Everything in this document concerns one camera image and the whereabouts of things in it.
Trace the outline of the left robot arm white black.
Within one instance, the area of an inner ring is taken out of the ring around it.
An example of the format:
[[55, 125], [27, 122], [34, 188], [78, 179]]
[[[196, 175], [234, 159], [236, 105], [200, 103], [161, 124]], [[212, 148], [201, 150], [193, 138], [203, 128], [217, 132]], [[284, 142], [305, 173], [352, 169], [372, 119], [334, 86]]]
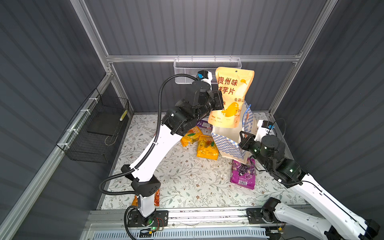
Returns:
[[138, 211], [148, 219], [155, 212], [155, 193], [160, 181], [154, 176], [155, 170], [173, 146], [211, 111], [223, 110], [224, 101], [217, 84], [194, 81], [186, 89], [183, 99], [161, 117], [155, 137], [145, 151], [122, 172], [132, 181], [131, 186], [138, 196]]

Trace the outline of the large orange chips bag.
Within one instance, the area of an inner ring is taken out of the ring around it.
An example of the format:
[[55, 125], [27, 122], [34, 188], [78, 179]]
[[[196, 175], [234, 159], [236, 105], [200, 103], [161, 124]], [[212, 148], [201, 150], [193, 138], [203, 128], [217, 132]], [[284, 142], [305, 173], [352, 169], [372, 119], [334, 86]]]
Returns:
[[219, 128], [236, 128], [240, 123], [242, 106], [253, 82], [255, 71], [219, 67], [215, 72], [224, 108], [212, 111], [209, 124]]

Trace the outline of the blue checkered paper bag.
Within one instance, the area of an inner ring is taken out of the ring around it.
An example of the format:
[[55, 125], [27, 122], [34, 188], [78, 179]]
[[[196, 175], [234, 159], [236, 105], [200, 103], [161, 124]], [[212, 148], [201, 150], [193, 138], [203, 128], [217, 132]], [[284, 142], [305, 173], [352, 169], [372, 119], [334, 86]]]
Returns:
[[241, 110], [240, 122], [236, 128], [220, 128], [213, 126], [212, 137], [222, 157], [236, 160], [246, 164], [249, 152], [242, 150], [239, 146], [241, 142], [240, 132], [257, 133], [257, 119], [250, 109], [250, 105], [244, 103]]

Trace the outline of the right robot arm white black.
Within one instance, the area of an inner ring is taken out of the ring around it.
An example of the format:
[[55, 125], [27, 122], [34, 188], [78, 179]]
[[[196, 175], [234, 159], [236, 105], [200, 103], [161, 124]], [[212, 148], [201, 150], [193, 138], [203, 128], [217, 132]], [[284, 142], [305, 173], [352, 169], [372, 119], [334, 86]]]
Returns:
[[270, 197], [259, 213], [266, 223], [287, 223], [320, 240], [372, 240], [378, 235], [381, 227], [376, 221], [353, 213], [296, 161], [285, 158], [285, 145], [277, 136], [266, 134], [258, 141], [255, 135], [241, 131], [240, 138], [242, 150], [251, 153], [274, 180], [298, 194], [322, 215], [313, 217]]

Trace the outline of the orange red snack bag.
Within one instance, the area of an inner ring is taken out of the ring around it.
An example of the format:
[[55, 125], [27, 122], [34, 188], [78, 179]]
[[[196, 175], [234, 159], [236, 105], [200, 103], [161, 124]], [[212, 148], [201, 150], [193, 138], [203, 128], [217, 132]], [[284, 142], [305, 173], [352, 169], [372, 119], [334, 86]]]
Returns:
[[[155, 193], [155, 198], [154, 198], [154, 205], [156, 207], [160, 206], [160, 190], [157, 190]], [[138, 206], [138, 196], [134, 197], [134, 200], [132, 202], [132, 206]]]

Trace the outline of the large purple snack bag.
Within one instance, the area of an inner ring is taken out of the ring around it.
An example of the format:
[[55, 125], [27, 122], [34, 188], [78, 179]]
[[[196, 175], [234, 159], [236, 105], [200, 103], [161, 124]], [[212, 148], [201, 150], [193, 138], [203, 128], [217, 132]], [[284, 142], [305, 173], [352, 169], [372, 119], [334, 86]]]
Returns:
[[246, 164], [233, 160], [230, 182], [240, 187], [254, 190], [256, 185], [255, 160], [248, 158]]

